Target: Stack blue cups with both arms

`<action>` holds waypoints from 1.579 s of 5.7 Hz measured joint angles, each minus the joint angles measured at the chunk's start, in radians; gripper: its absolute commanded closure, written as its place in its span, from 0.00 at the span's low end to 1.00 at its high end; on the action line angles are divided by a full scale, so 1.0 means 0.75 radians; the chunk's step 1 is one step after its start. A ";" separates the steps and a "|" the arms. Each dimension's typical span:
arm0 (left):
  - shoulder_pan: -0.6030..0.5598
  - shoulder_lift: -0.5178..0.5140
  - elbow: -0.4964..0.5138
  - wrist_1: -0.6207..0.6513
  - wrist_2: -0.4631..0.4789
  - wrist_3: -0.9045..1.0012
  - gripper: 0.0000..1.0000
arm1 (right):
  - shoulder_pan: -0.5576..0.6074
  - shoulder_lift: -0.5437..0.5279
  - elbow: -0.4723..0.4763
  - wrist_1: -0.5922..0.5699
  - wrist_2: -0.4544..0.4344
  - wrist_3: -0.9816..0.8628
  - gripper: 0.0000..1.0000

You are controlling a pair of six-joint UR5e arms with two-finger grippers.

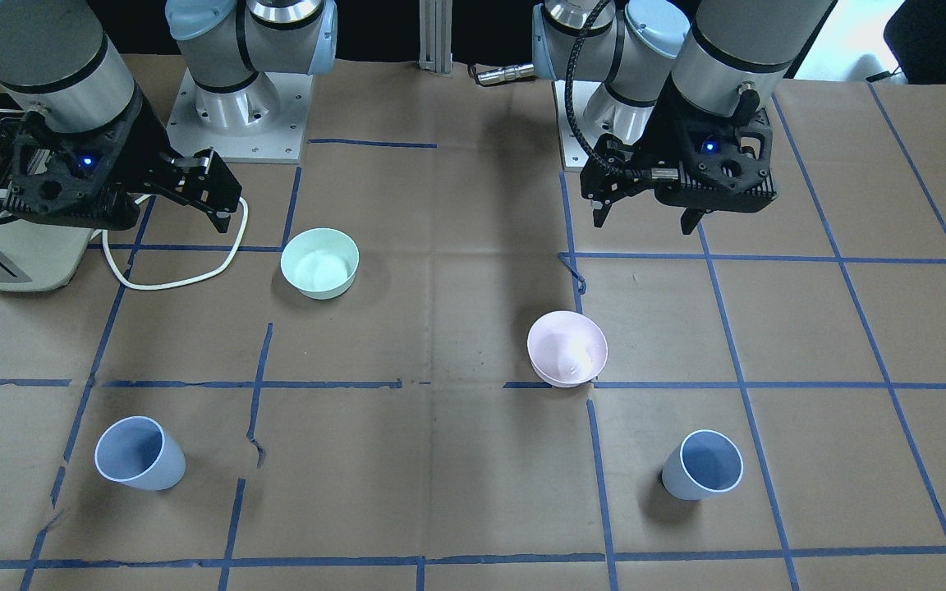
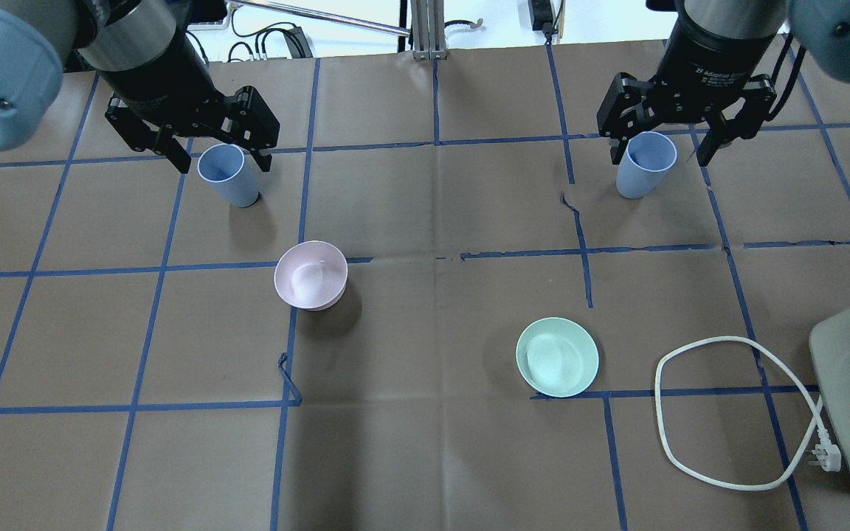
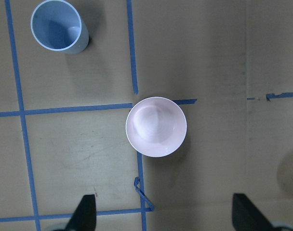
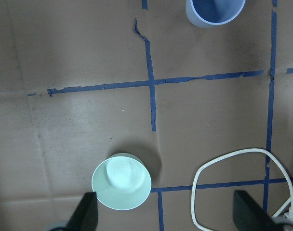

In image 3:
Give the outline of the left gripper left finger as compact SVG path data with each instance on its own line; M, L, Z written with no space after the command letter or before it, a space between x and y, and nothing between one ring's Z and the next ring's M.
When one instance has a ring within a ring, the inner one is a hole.
M96 228L95 195L84 195L65 226L65 231L94 231Z

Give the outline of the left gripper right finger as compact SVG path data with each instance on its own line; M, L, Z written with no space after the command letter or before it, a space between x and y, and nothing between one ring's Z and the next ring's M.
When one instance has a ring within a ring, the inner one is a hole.
M243 193L232 198L232 225L236 231L272 231L273 225Z

